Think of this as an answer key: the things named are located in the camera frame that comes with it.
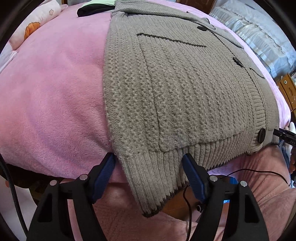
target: ribbed cuff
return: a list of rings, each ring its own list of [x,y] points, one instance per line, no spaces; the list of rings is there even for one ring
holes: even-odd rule
[[[250,130],[225,140],[199,143],[168,152],[146,152],[122,162],[127,180],[145,217],[157,214],[188,182],[181,159],[190,153],[198,165],[210,170],[248,151]]]

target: orange flower print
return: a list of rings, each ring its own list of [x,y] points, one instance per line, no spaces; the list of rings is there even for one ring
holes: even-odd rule
[[[38,28],[40,28],[40,23],[39,22],[34,22],[30,23],[25,30],[25,37],[24,41],[33,33],[35,32]]]

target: black fabric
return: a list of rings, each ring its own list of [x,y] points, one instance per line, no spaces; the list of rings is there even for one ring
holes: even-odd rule
[[[77,16],[78,17],[85,17],[89,15],[93,15],[100,12],[105,12],[109,10],[115,9],[115,6],[100,4],[100,3],[93,3],[88,4],[84,7],[81,7],[77,10]]]

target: green fabric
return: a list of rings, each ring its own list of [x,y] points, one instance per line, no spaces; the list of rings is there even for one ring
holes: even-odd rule
[[[89,5],[89,4],[94,4],[94,3],[115,6],[114,2],[115,2],[115,0],[92,0],[90,2],[86,2],[85,4],[83,4],[82,7]]]

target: blue gripper pad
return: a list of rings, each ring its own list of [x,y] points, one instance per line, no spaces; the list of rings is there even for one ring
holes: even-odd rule
[[[182,166],[195,198],[204,203],[209,197],[209,174],[205,168],[197,165],[194,158],[189,153],[183,156]]]
[[[104,190],[115,168],[115,155],[112,153],[107,153],[99,166],[101,165],[102,169],[94,182],[94,192],[91,197],[92,203],[95,203],[103,196]]]

